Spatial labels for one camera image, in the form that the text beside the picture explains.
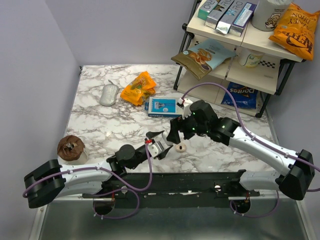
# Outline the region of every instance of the checkered flag pattern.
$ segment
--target checkered flag pattern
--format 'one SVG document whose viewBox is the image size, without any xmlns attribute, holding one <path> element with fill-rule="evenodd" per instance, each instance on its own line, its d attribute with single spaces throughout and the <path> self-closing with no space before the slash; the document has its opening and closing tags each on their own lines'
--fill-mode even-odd
<svg viewBox="0 0 320 240">
<path fill-rule="evenodd" d="M 262 65 L 262 66 L 266 66 L 268 68 L 273 68 L 273 69 L 276 68 L 276 64 L 272 63 L 272 62 L 269 62 L 269 61 L 264 61 L 263 60 L 263 61 L 260 61 L 259 64 Z"/>
</svg>

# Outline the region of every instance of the wall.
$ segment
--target wall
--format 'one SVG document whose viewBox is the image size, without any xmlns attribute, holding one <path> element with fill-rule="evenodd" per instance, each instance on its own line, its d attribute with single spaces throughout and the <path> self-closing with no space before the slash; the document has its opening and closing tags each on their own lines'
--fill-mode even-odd
<svg viewBox="0 0 320 240">
<path fill-rule="evenodd" d="M 46 0 L 81 65 L 172 64 L 194 0 Z"/>
<path fill-rule="evenodd" d="M 295 0 L 304 10 L 320 10 L 318 1 Z M 314 163 L 320 166 L 320 24 L 316 31 L 314 59 L 296 64 L 281 96 L 271 97 L 271 113 L 279 142 L 286 148 L 310 151 Z M 311 188 L 320 187 L 320 173 L 316 173 Z M 320 193 L 307 193 L 305 204 L 320 239 Z"/>
<path fill-rule="evenodd" d="M 27 240 L 23 177 L 57 156 L 79 65 L 44 0 L 2 0 L 0 23 L 0 238 Z"/>
</svg>

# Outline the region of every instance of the marble table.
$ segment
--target marble table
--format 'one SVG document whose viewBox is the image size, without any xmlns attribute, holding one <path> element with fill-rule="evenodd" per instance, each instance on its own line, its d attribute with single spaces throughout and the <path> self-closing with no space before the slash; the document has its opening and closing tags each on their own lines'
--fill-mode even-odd
<svg viewBox="0 0 320 240">
<path fill-rule="evenodd" d="M 89 151 L 87 163 L 96 163 L 113 155 L 122 145 L 139 147 L 148 131 L 170 129 L 170 118 L 148 117 L 142 106 L 134 106 L 120 98 L 120 93 L 141 72 L 148 71 L 157 83 L 155 97 L 181 97 L 173 90 L 178 72 L 177 65 L 97 65 L 84 66 L 66 135 L 82 139 Z M 120 87 L 116 103 L 102 106 L 99 99 L 104 85 L 113 81 Z M 236 112 L 212 104 L 219 117 L 237 119 Z M 266 115 L 255 118 L 241 114 L 245 126 L 255 134 L 272 141 Z M 187 151 L 178 153 L 172 148 L 162 160 L 153 159 L 154 172 L 234 172 L 240 169 L 267 171 L 271 167 L 239 149 L 211 141 L 208 137 L 194 136 L 185 140 Z M 128 172 L 148 172 L 148 162 Z"/>
</svg>

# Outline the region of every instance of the blue doritos bag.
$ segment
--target blue doritos bag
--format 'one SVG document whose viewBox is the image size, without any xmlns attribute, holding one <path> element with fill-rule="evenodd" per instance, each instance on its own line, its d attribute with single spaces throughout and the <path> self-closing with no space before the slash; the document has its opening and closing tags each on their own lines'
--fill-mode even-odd
<svg viewBox="0 0 320 240">
<path fill-rule="evenodd" d="M 256 109 L 258 90 L 243 86 L 234 82 L 230 82 L 228 91 L 235 99 L 238 108 L 241 109 Z M 224 94 L 221 104 L 234 106 L 231 98 L 227 93 Z"/>
</svg>

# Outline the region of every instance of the orange snack bag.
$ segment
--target orange snack bag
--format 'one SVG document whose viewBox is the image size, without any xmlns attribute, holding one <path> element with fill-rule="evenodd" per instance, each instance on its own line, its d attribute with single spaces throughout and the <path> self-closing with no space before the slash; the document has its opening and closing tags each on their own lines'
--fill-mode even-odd
<svg viewBox="0 0 320 240">
<path fill-rule="evenodd" d="M 123 89 L 120 97 L 136 106 L 142 105 L 150 95 L 156 93 L 155 86 L 155 81 L 144 71 Z"/>
<path fill-rule="evenodd" d="M 291 3 L 269 39 L 298 57 L 312 61 L 319 14 L 320 11 L 309 13 Z"/>
</svg>

